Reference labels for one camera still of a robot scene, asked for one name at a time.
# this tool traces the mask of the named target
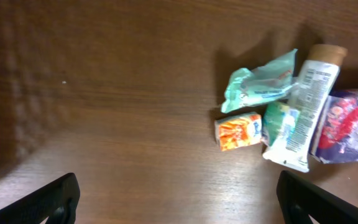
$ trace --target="nutrition label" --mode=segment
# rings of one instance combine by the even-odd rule
[[[339,71],[335,65],[313,61],[311,63],[317,63],[319,66],[305,67],[301,71],[299,90],[290,97],[290,106],[301,111],[287,145],[287,149],[294,152],[309,148],[319,114]]]

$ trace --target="dark object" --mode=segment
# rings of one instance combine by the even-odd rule
[[[277,197],[286,224],[358,223],[358,208],[335,195],[282,171],[277,184]]]
[[[0,210],[0,223],[71,224],[80,199],[80,188],[73,173],[25,196]]]

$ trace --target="purple wrapper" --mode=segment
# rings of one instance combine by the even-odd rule
[[[328,96],[310,154],[325,164],[358,161],[358,90]]]

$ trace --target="brown wooden surface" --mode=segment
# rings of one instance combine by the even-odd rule
[[[358,88],[358,1],[0,1],[0,208],[74,172],[77,223],[282,223],[284,167],[213,120],[235,69],[318,42]],[[302,176],[358,206],[358,163]]]

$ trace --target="wood grain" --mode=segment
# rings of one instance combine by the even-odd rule
[[[213,121],[235,69],[319,42],[358,88],[358,1],[0,0],[0,208],[74,172],[77,223],[283,223],[284,167]],[[358,206],[358,163],[302,176]]]

